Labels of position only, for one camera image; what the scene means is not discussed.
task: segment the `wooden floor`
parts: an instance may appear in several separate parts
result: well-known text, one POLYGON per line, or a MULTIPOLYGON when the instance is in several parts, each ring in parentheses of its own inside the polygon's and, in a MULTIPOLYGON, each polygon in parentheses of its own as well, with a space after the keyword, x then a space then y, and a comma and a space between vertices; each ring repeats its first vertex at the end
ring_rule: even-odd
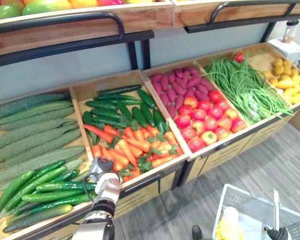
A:
POLYGON ((211 237, 224 184, 272 197, 300 213, 300 132, 286 124, 276 135, 182 187, 115 220, 116 240, 190 240, 199 225, 211 237))

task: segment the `green cucumber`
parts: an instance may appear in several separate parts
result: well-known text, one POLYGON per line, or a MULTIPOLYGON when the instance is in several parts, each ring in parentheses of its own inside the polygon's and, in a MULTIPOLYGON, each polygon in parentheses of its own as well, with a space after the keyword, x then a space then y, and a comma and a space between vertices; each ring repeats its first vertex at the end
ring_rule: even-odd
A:
POLYGON ((154 99, 152 98, 152 96, 150 96, 148 93, 146 93, 142 89, 138 89, 136 92, 138 93, 138 95, 142 99, 142 101, 145 102, 145 104, 147 104, 152 109, 156 108, 156 103, 155 103, 154 99))
POLYGON ((146 120, 145 116, 142 114, 140 109, 137 108, 136 106, 134 106, 132 108, 132 115, 133 115, 133 118, 136 119, 142 127, 144 127, 144 128, 147 127, 148 124, 147 124, 147 120, 146 120))
POLYGON ((118 88, 113 88, 113 89, 108 89, 108 90, 102 90, 99 91, 99 95, 104 95, 104 94, 123 94, 123 93, 128 93, 132 92, 134 90, 137 90, 141 88, 140 84, 137 85, 130 85, 130 86, 124 86, 124 87, 118 87, 118 88))
POLYGON ((153 109, 153 117, 154 117, 156 128, 161 133, 165 134, 166 133, 166 121, 162 117, 161 113, 158 110, 153 109))
POLYGON ((9 200, 17 191, 35 174, 34 170, 28 171, 11 182, 8 188, 0 197, 0 212, 5 208, 9 200))
POLYGON ((93 108, 103 108, 103 109, 110 109, 114 111, 118 110, 118 107, 115 104, 107 101, 101 101, 101 100, 86 101, 85 105, 93 108))
POLYGON ((154 116, 152 116, 150 109, 144 102, 140 104, 140 110, 143 116, 145 117, 146 121, 148 122, 148 124, 150 124, 152 127, 155 127, 156 123, 155 123, 154 116))
POLYGON ((124 105, 121 101, 117 102, 117 105, 121 111, 121 113, 123 114, 123 116, 126 117, 126 119, 128 119, 128 121, 132 121, 134 118, 132 117, 131 112, 129 111, 129 109, 127 108, 126 105, 124 105))
POLYGON ((10 233, 17 229, 26 228, 43 220, 67 214, 72 209, 73 207, 70 204, 64 204, 37 212, 35 214, 26 215, 25 217, 13 221, 9 226, 3 229, 3 232, 10 233))
MULTIPOLYGON (((88 191, 96 188, 96 183, 87 182, 85 187, 88 191)), ((39 192, 52 192, 60 190, 84 190, 84 184, 81 181, 60 181, 47 182, 35 188, 39 192)))

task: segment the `wooden produce bin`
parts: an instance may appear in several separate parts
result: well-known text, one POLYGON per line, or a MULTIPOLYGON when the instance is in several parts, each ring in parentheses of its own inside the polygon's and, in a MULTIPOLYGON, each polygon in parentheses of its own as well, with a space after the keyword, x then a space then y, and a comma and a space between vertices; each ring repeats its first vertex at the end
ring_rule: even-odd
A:
MULTIPOLYGON (((175 5, 173 27, 180 28, 193 25, 208 24, 214 10, 224 1, 206 0, 171 0, 175 5)), ((262 18, 272 16, 284 16, 291 4, 263 4, 248 6, 233 6, 223 8, 217 17, 216 23, 262 18)), ((300 14, 300 3, 295 6, 290 15, 300 14)))
MULTIPOLYGON (((78 15, 109 12, 117 15, 125 33, 135 33, 172 26, 174 5, 169 0, 156 0, 150 3, 132 3, 110 6, 97 6, 37 13, 0 20, 0 25, 40 22, 47 17, 78 19, 78 15)), ((117 23, 110 19, 73 21, 54 25, 44 25, 0 33, 0 55, 86 39, 118 34, 117 23)))

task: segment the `shopping basket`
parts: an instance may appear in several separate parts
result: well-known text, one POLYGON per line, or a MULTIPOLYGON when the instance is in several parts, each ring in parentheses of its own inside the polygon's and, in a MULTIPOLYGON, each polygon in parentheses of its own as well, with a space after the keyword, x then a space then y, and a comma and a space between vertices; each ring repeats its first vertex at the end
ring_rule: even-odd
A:
MULTIPOLYGON (((271 240, 264 227, 274 227, 274 203, 254 196, 240 188, 225 184, 216 213, 212 239, 216 239, 218 223, 226 207, 234 207, 239 212, 239 226, 244 240, 271 240)), ((300 240, 300 213, 286 207, 279 207, 279 225, 285 226, 293 240, 300 240)))

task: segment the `red tomato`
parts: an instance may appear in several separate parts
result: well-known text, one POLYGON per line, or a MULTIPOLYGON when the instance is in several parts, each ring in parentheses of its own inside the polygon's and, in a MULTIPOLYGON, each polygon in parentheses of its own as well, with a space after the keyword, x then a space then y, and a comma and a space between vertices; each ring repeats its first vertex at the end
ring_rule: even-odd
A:
POLYGON ((184 140, 187 142, 196 136, 196 131, 191 127, 185 127, 181 129, 181 135, 184 138, 184 140))
POLYGON ((219 91, 214 90, 214 91, 209 92, 209 98, 210 98, 211 102, 213 102, 214 104, 216 104, 223 97, 222 97, 222 95, 221 95, 221 93, 219 91))
POLYGON ((228 108, 230 108, 229 103, 225 99, 222 99, 222 100, 218 101, 216 103, 216 105, 214 105, 214 106, 218 107, 218 108, 221 108, 223 112, 226 111, 228 108))
POLYGON ((175 119, 175 123, 179 128, 186 128, 190 125, 191 118, 189 115, 179 115, 175 119))
POLYGON ((204 141, 198 136, 192 138, 190 141, 187 142, 187 144, 193 153, 202 149, 205 146, 204 141))
POLYGON ((217 135, 213 131, 206 131, 200 138, 207 146, 214 144, 217 141, 217 135))
POLYGON ((191 113, 191 117, 194 119, 194 120, 205 120, 207 116, 207 113, 205 112, 205 110, 203 109, 195 109, 192 111, 191 113))
POLYGON ((226 137, 229 136, 230 131, 228 129, 225 129, 224 127, 217 127, 214 130, 214 133, 216 134, 216 139, 218 141, 225 139, 226 137))
POLYGON ((213 118, 215 118, 215 119, 217 119, 217 120, 218 120, 219 118, 221 118, 223 114, 224 114, 224 113, 223 113, 222 109, 221 109, 220 107, 217 107, 217 106, 214 106, 214 107, 211 108, 211 109, 209 110, 209 112, 208 112, 208 115, 209 115, 210 117, 213 117, 213 118))
POLYGON ((204 120, 205 129, 209 131, 213 131, 218 127, 217 120, 215 120, 213 117, 208 116, 204 120))
POLYGON ((190 115, 192 110, 192 107, 190 107, 189 105, 183 105, 178 109, 178 113, 180 115, 190 115))
POLYGON ((232 126, 232 120, 227 116, 222 116, 217 123, 219 127, 223 127, 228 130, 230 130, 232 126))

